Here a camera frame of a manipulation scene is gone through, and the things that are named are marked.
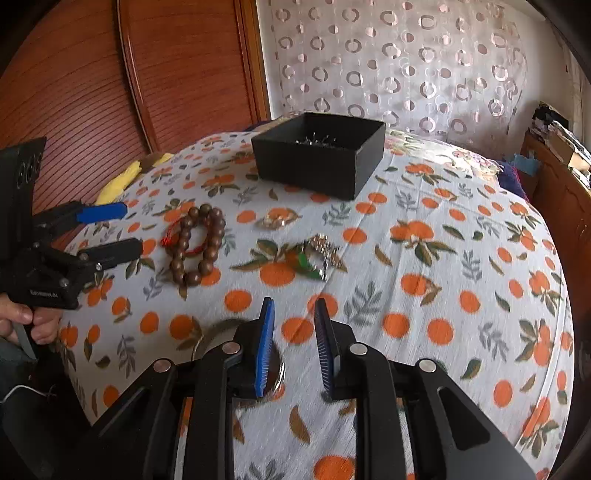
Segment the bedsheet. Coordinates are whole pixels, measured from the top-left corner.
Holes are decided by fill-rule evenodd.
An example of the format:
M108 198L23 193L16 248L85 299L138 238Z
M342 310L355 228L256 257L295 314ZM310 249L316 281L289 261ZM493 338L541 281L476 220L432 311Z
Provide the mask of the bedsheet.
M389 359L435 359L545 478L566 426L574 364L564 275L540 214L453 165L470 153L442 145L458 153L433 155L402 132L387 136L354 202L259 179L253 135L187 147L128 189L125 219L89 225L69 246L132 236L144 245L139 261L97 276L81 309L61 322L60 351L88 419L155 359L189 361L202 332L227 317L256 318L269 295L285 382L272 401L237 410L236 477L348 480L355 405L322 396L312 321L322 296L335 320ZM226 234L214 272L183 290L169 279L160 239L203 202L223 210ZM265 215L288 212L297 219L285 228L262 227ZM200 242L203 233L193 232ZM326 283L296 274L281 253L315 233L343 247L347 272L331 271ZM198 260L186 260L187 269Z

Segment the human hand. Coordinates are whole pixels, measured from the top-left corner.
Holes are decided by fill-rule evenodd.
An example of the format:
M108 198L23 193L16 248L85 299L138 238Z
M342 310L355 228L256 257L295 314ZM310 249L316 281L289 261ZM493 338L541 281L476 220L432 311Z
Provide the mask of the human hand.
M18 337L13 323L33 323L31 338L38 345L45 345L55 340L60 318L61 310L39 308L33 313L29 307L13 303L8 295L0 295L0 336L16 345Z

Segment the open box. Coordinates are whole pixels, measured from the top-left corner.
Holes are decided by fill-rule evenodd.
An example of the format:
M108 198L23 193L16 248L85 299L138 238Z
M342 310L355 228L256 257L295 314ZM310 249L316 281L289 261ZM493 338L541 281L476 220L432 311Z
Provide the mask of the open box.
M384 156L385 134L376 120L306 112L253 137L252 147L262 179L354 200ZM327 137L328 146L301 143Z

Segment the wooden wardrobe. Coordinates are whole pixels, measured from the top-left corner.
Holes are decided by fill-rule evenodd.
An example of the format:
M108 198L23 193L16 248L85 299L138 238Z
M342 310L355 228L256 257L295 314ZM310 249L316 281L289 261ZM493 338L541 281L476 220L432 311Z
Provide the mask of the wooden wardrobe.
M0 70L0 148L47 137L35 212L269 118L255 0L46 3Z

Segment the white wire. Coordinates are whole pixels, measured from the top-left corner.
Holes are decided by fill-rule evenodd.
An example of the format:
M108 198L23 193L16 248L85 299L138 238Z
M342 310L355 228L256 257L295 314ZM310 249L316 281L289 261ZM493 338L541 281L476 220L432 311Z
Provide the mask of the white wire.
M14 392L16 392L16 390L18 390L19 388L26 388L27 390L31 390L32 392L35 392L37 395L41 395L42 397L50 397L50 396L55 397L56 396L55 393L51 393L51 391L53 390L53 387L55 387L55 385L52 385L51 388L49 389L49 392L45 393L45 392L40 392L39 390L35 390L34 388L29 387L27 385L16 385L12 388L12 390L10 392L8 392L6 394L6 396L2 400L0 400L0 404L5 403L6 400L8 400L10 398L10 396Z

